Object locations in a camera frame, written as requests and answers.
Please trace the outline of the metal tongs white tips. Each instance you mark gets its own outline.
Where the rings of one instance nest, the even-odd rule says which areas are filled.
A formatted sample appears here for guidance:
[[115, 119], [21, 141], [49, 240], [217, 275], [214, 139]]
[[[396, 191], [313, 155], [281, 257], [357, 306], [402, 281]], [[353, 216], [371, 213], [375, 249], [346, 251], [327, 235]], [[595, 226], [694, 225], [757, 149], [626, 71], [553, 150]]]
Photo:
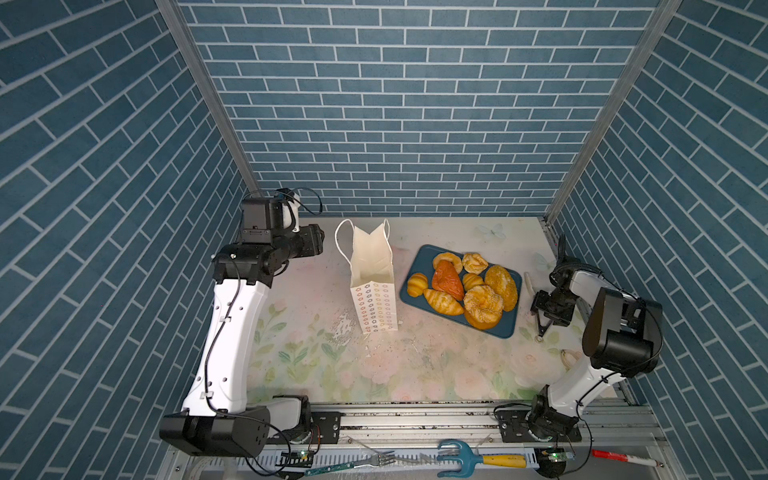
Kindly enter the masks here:
[[[534, 285], [533, 285], [533, 282], [531, 280], [530, 274], [528, 272], [525, 272], [523, 274], [523, 279], [524, 279], [526, 288], [527, 288], [529, 294], [532, 297], [532, 303], [533, 303], [533, 301], [536, 301], [536, 304], [537, 304], [538, 291], [534, 288]], [[538, 343], [542, 343], [543, 342], [544, 339], [543, 340], [537, 340], [536, 337], [535, 337], [535, 341], [536, 342], [538, 342]]]

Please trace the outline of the white paper bag with pattern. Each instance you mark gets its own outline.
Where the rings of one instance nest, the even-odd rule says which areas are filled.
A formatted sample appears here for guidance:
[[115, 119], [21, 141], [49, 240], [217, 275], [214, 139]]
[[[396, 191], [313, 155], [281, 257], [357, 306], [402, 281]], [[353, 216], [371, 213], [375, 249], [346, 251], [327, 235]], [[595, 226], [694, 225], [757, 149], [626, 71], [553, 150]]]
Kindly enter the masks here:
[[[339, 241], [343, 226], [352, 229], [352, 250], [347, 255]], [[384, 220], [372, 232], [355, 226], [350, 219], [334, 232], [338, 252], [350, 267], [350, 293], [363, 334], [397, 331], [396, 288], [390, 224]]]

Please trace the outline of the golden long croissant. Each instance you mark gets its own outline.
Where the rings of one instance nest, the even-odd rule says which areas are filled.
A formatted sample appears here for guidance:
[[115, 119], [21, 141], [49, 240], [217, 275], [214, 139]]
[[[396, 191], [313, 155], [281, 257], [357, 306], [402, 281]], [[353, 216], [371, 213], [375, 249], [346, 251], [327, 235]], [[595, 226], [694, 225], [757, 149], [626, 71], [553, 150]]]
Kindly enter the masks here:
[[423, 296], [428, 305], [438, 314], [458, 316], [465, 312], [461, 303], [446, 292], [426, 289]]

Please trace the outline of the reddish-brown croissant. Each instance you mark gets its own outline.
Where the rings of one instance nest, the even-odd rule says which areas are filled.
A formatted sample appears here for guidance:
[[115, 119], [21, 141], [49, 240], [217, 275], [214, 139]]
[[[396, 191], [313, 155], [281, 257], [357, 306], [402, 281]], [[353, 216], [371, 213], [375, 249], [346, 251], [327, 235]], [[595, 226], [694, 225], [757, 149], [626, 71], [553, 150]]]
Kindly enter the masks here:
[[432, 288], [450, 294], [458, 301], [462, 301], [465, 290], [459, 275], [448, 262], [442, 262], [432, 278]]

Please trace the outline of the ring-shaped bread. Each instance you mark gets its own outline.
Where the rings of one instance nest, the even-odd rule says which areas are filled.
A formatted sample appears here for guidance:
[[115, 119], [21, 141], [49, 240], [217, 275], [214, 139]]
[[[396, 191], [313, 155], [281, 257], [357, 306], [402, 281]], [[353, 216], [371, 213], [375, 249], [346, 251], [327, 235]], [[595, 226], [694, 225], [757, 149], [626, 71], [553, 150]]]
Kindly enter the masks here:
[[432, 260], [433, 268], [438, 270], [438, 266], [442, 262], [448, 262], [454, 268], [457, 274], [460, 274], [463, 271], [462, 259], [451, 252], [443, 252], [435, 256]]

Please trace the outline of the small striped yellow bun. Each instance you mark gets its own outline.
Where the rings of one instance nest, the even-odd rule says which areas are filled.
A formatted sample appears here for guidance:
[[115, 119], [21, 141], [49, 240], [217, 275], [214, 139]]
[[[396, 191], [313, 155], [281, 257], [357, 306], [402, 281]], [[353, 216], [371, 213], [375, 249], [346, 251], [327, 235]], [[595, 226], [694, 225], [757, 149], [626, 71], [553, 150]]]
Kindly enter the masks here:
[[406, 282], [406, 292], [410, 297], [417, 298], [429, 288], [427, 277], [422, 273], [414, 273]]

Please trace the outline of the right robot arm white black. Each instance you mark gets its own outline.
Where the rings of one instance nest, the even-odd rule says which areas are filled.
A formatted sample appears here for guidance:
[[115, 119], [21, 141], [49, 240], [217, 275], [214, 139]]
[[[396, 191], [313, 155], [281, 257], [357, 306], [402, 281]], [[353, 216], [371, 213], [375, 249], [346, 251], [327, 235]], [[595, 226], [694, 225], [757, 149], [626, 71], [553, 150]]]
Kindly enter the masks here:
[[568, 255], [566, 247], [561, 235], [549, 274], [554, 290], [538, 291], [531, 313], [542, 339], [550, 328], [570, 324], [578, 302], [587, 304], [583, 356], [531, 404], [510, 402], [494, 409], [505, 443], [580, 440], [577, 424], [586, 406], [612, 385], [651, 372], [663, 348], [662, 305], [614, 285], [599, 268]]

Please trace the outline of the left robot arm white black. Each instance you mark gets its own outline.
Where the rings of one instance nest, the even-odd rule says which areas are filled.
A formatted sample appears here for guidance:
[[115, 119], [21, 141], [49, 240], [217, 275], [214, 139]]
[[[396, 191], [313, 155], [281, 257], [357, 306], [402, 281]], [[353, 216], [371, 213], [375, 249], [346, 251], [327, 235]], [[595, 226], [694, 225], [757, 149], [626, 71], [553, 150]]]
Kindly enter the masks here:
[[274, 278], [290, 260], [323, 251], [322, 229], [299, 223], [301, 206], [289, 189], [244, 199], [238, 239], [212, 259], [214, 303], [200, 364], [180, 412], [159, 426], [162, 440], [190, 456], [255, 458], [270, 438], [288, 443], [312, 430], [303, 395], [256, 406], [247, 399], [254, 336]]

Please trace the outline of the sesame oval bread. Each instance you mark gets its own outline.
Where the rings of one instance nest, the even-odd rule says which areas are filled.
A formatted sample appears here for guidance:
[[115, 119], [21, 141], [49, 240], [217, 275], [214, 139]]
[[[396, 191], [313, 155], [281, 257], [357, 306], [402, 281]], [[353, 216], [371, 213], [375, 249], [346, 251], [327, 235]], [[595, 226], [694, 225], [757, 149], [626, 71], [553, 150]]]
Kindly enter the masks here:
[[516, 307], [518, 302], [517, 284], [506, 268], [500, 265], [489, 267], [484, 280], [502, 298], [505, 312], [510, 312]]

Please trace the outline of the large sugared twisted bun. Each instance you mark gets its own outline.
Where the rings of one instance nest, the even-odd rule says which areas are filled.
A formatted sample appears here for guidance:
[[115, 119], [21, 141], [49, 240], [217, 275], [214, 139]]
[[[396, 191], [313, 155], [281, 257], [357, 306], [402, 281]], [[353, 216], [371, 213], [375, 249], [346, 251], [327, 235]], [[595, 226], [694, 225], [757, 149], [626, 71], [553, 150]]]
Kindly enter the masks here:
[[473, 287], [464, 296], [465, 318], [479, 330], [495, 327], [501, 320], [503, 307], [503, 298], [487, 285]]

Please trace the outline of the pale shell pastry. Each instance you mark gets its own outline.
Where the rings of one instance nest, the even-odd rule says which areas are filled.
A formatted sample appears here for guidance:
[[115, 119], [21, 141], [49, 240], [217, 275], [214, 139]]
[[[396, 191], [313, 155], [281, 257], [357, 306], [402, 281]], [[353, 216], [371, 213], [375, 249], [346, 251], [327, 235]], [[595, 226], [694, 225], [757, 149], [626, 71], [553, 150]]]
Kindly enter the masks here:
[[477, 252], [469, 252], [463, 255], [462, 258], [463, 268], [471, 274], [480, 275], [488, 267], [489, 263], [484, 259], [482, 255]]

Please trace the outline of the red white marker pen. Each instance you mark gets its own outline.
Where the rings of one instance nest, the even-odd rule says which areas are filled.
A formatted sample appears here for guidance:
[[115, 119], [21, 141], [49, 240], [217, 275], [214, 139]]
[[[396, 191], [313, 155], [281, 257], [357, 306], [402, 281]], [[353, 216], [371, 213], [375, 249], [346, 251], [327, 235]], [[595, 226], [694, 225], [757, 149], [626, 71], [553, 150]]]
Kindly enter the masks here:
[[597, 450], [597, 449], [592, 449], [591, 454], [595, 458], [604, 459], [604, 460], [612, 460], [612, 461], [642, 465], [642, 466], [652, 467], [652, 468], [665, 467], [663, 462], [660, 462], [652, 458], [640, 457], [636, 455], [616, 453], [616, 452]]

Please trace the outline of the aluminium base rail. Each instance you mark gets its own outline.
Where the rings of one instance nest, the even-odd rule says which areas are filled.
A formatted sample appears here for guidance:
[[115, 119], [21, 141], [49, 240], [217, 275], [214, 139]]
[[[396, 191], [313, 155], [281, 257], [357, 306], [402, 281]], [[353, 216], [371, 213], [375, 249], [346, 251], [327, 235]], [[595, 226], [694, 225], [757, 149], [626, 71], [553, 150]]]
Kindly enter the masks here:
[[311, 405], [313, 420], [329, 423], [324, 444], [350, 448], [361, 443], [373, 448], [432, 448], [440, 440], [459, 439], [473, 446], [543, 447], [655, 446], [664, 433], [648, 406], [629, 405], [619, 399], [599, 399], [582, 415], [570, 437], [534, 436], [525, 420], [529, 408], [500, 408], [492, 401], [438, 403], [373, 403]]

